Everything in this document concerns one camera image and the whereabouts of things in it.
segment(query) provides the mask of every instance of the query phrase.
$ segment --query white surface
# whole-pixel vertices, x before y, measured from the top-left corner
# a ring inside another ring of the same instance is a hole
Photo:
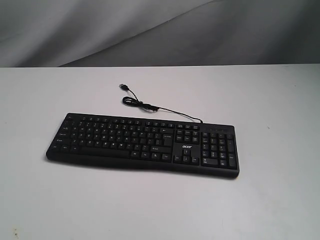
[[[47,162],[65,115],[234,125],[235,180]],[[0,239],[319,239],[320,65],[0,68]]]

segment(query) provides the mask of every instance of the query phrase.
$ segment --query gray fabric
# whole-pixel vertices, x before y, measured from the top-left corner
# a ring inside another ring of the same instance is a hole
[[[316,0],[20,4],[31,13],[21,10],[20,20],[0,16],[2,67],[320,63]]]

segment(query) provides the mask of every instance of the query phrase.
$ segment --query space bar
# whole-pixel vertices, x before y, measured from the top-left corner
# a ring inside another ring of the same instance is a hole
[[[82,147],[80,150],[80,153],[84,155],[110,157],[110,158],[123,158],[123,159],[129,158],[129,151],[94,148],[94,147]]]

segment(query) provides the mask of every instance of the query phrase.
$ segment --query cable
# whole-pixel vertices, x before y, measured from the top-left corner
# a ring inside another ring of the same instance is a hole
[[[195,119],[195,120],[199,120],[200,123],[204,123],[201,119],[199,118],[196,118],[196,117],[192,117],[192,116],[189,116],[187,114],[184,114],[184,113],[181,113],[181,112],[178,112],[178,111],[173,111],[173,110],[170,110],[170,109],[167,109],[167,108],[164,108],[164,107],[159,107],[159,106],[154,106],[154,105],[151,105],[151,104],[147,104],[147,103],[143,103],[142,101],[139,101],[139,99],[137,98],[137,96],[135,95],[135,93],[133,91],[131,91],[129,89],[129,87],[125,84],[120,84],[119,87],[124,90],[124,91],[129,91],[131,92],[135,99],[133,97],[129,97],[129,96],[125,96],[123,99],[122,99],[122,102],[123,104],[125,105],[128,105],[128,106],[131,106],[131,107],[138,107],[138,108],[144,108],[146,110],[152,110],[154,112],[158,111],[159,109],[163,109],[163,110],[166,110],[166,111],[169,111],[169,112],[172,112],[172,113],[175,113],[175,114],[180,114],[180,115],[183,115],[185,117],[188,117],[188,118],[191,118],[191,119]]]

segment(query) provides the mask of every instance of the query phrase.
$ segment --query computer keyboard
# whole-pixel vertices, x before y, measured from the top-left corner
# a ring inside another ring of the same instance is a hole
[[[68,113],[46,156],[51,161],[235,178],[230,125]]]

